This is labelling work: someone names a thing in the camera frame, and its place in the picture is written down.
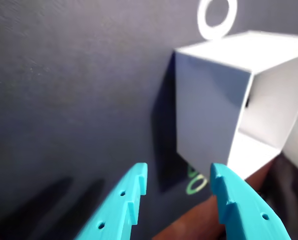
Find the dark gray wall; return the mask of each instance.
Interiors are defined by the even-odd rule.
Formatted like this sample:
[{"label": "dark gray wall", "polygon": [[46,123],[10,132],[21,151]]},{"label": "dark gray wall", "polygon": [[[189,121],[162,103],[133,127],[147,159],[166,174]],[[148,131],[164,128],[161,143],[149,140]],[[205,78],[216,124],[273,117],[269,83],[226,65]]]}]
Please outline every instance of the dark gray wall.
[{"label": "dark gray wall", "polygon": [[[209,21],[223,19],[222,4],[210,9]],[[153,236],[208,197],[208,189],[185,194],[186,165],[175,154],[171,55],[202,41],[197,6],[198,0],[0,1],[0,231],[36,195],[48,204],[41,221],[27,223],[31,239],[85,191],[92,212],[136,162],[148,163],[149,181],[134,239]],[[249,29],[298,34],[298,0],[238,0],[230,33]]]}]

